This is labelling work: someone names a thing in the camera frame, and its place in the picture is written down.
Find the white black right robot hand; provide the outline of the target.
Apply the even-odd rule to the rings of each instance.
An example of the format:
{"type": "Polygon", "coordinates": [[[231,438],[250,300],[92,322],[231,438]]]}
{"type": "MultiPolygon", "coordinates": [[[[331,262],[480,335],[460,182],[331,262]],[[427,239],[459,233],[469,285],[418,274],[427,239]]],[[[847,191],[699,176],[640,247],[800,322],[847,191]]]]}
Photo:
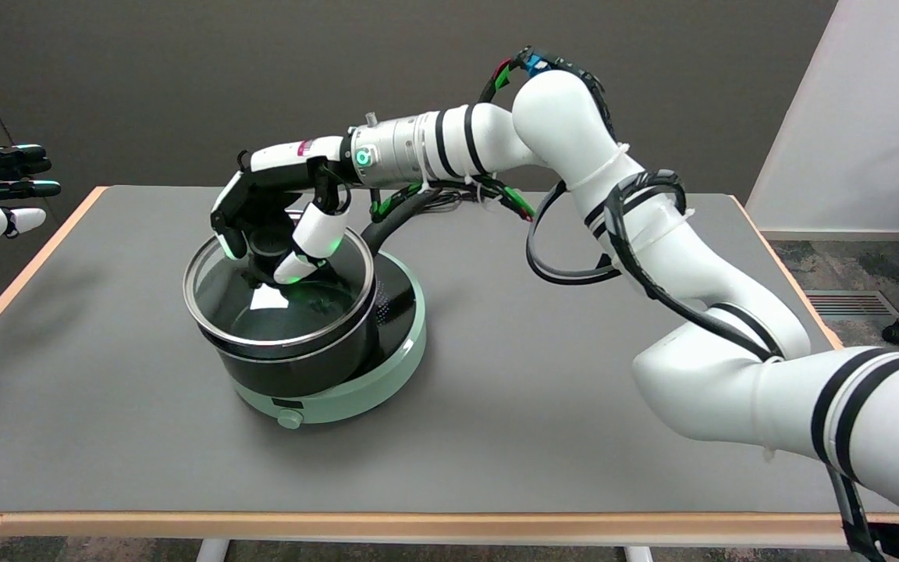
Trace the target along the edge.
{"type": "Polygon", "coordinates": [[[325,266],[345,237],[352,180],[340,175],[342,137],[239,153],[210,224],[228,259],[247,259],[265,283],[300,282],[325,266]]]}

